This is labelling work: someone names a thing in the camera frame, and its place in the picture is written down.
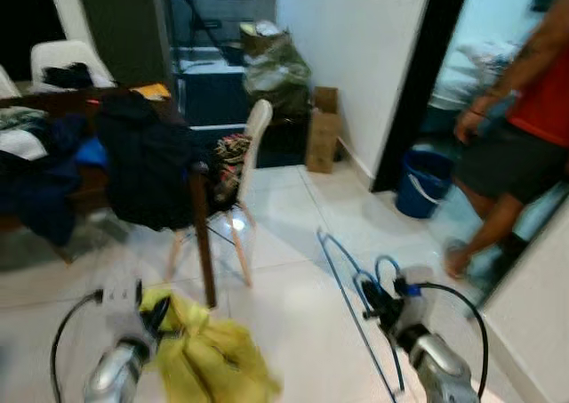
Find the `person in red shirt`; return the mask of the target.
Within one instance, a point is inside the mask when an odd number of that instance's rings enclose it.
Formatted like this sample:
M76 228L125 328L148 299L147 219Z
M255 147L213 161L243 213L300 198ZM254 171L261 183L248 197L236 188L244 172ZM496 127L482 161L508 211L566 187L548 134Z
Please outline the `person in red shirt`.
M556 184L569 148L569 0L554 0L494 85L459 115L454 135L467 144L453 182L481 220L467 243L447 249L444 270L462 278L473 257L497 247L517 258L525 208Z

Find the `olive green bag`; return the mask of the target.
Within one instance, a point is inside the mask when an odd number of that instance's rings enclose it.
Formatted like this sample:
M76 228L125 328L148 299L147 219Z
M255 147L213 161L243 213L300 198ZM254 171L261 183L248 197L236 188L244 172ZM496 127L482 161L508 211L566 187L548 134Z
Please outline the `olive green bag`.
M243 86L252 102L268 101L289 119L310 111L310 68L288 30L259 20L239 25L245 63Z

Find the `blue bucket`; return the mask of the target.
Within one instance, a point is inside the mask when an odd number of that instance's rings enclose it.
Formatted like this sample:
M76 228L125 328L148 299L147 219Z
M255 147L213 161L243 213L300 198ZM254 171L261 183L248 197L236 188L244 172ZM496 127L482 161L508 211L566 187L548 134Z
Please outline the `blue bucket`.
M411 149L403 157L395 208L411 219L430 219L452 186L454 162L431 150Z

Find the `black folded cloth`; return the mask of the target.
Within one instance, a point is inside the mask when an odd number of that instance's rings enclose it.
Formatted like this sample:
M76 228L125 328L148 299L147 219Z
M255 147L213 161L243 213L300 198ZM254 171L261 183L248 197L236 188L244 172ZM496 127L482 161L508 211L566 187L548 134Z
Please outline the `black folded cloth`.
M73 62L64 67L44 67L42 82L45 85L68 90L84 90L94 87L89 66L82 62Z

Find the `patterned cloth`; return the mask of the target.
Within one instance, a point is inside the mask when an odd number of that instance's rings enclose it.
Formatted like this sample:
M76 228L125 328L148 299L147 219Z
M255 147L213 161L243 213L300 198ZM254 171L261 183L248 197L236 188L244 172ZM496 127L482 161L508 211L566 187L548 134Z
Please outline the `patterned cloth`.
M241 182L243 182L245 158L252 146L251 136L244 132L223 136L212 150L212 158L217 162L217 183L214 198L217 203L235 201Z

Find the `white chair with wooden legs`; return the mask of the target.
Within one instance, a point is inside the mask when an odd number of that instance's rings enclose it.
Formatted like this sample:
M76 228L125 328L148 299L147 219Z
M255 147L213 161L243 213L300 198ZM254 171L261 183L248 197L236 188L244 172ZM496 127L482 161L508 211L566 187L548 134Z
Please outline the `white chair with wooden legs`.
M251 257L249 257L247 244L241 237L241 229L238 225L237 215L243 215L243 228L256 229L257 223L255 217L252 216L251 211L245 203L245 196L248 195L249 183L252 180L252 172L256 168L257 157L259 157L260 144L263 141L264 133L268 129L268 124L271 122L273 115L273 107L268 101L256 101L253 103L251 114L248 116L248 121L245 122L244 134L251 136L252 146L249 148L247 157L245 158L244 175L241 180L238 197L235 201L228 201L228 203L220 203L217 207L216 215L223 217L223 224L227 225L228 241L235 248L236 259L241 269L241 278L246 286L252 286L252 273L251 273Z

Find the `dark navy jacket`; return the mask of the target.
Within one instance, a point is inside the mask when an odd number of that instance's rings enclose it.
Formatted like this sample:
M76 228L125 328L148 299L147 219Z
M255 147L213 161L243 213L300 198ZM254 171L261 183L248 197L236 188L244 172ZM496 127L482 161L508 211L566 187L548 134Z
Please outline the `dark navy jacket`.
M202 156L175 107L134 91L105 94L94 126L107 154L105 193L114 215L155 231L190 227L188 173Z

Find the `brown cardboard box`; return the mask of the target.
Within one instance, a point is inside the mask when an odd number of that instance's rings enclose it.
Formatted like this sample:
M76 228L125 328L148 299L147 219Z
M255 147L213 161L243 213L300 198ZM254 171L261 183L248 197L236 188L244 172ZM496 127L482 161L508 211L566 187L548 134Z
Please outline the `brown cardboard box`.
M333 172L341 134L341 115L336 87L316 86L312 93L306 168L309 173Z

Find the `black door frame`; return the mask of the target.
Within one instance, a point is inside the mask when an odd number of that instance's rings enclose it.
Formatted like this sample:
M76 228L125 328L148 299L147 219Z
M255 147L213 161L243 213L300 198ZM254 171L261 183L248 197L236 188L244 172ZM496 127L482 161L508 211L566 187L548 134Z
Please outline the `black door frame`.
M403 155L419 138L420 129L448 46L466 0L426 0L409 67L393 114L381 162L370 191L394 190L403 171Z

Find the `dark wooden table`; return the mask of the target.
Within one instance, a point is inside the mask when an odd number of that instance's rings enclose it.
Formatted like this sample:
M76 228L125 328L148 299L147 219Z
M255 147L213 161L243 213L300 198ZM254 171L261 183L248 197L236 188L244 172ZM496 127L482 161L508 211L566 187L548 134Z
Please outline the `dark wooden table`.
M73 93L41 93L24 95L24 97L3 99L0 108L25 107L45 111L49 121L65 117L68 114L82 114L88 118L83 131L84 135L97 132L93 116L100 109L100 101L105 95L126 95L135 93L127 87L103 87L103 89L88 89L74 91ZM217 306L217 290L214 274L214 257L210 245L210 228L208 228L208 216L210 216L210 198L207 196L207 176L210 167L205 162L188 165L184 186L188 189L190 204L192 207L192 229L184 233L182 243L188 238L196 238L198 258L204 274L204 300L210 307ZM106 199L105 188L108 176L101 168L94 166L80 166L82 178L80 187L72 193L68 193L68 202L72 212L80 215L92 214L109 208Z

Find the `blue plastic hanger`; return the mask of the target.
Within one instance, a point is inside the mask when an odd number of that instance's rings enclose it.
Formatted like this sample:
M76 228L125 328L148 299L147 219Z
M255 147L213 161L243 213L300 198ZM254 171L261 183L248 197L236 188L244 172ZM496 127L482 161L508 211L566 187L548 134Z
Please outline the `blue plastic hanger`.
M336 281L342 300L352 318L359 342L369 359L370 366L379 377L382 403L399 403L409 395L409 383L405 379L399 350L394 349L387 336L382 333L377 320L367 320L365 313L373 309L365 299L362 282L374 281L375 276L366 272L355 261L352 253L325 229L317 229L317 243L324 253L328 270Z

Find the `blue garment pile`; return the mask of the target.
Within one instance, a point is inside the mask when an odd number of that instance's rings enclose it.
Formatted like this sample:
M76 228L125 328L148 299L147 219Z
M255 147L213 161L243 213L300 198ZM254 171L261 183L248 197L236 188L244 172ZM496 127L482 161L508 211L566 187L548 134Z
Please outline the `blue garment pile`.
M45 129L49 156L23 160L0 152L0 214L12 214L20 223L54 247L72 239L76 215L68 193L81 184L75 154L83 142L86 117L68 114L49 121L43 110L0 108L0 130Z

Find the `orange flat item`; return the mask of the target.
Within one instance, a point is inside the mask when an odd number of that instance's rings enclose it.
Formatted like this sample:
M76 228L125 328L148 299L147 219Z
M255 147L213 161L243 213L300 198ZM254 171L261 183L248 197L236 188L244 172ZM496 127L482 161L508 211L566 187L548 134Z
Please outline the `orange flat item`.
M167 99L172 98L171 91L162 83L132 87L131 91L132 93L141 94L148 101L167 101Z

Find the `white cloth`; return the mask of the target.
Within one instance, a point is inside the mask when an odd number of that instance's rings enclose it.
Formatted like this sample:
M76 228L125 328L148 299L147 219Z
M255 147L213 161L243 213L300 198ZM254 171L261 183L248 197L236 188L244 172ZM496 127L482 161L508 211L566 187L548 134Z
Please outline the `white cloth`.
M36 162L49 156L45 142L49 135L45 129L0 130L0 152L25 162Z

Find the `yellow garment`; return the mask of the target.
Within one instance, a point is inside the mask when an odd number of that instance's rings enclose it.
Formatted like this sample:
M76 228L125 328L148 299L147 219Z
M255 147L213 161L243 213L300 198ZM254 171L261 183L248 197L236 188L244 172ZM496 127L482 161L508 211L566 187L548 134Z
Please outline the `yellow garment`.
M247 328L170 289L143 289L140 312L166 302L156 351L167 403L276 403L282 391Z

